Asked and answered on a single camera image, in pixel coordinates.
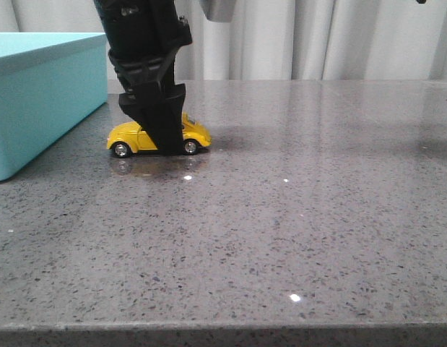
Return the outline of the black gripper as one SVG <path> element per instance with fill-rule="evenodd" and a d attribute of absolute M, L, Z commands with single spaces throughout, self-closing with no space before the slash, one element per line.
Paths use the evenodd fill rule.
<path fill-rule="evenodd" d="M 95 1 L 94 5 L 110 44 L 112 64 L 162 58 L 173 49 L 192 43 L 188 21 L 177 15 L 174 1 Z M 136 85 L 132 94 L 121 93 L 118 102 L 162 154 L 179 155 L 185 97 L 186 86 L 175 83 L 172 61 L 162 85 Z"/>

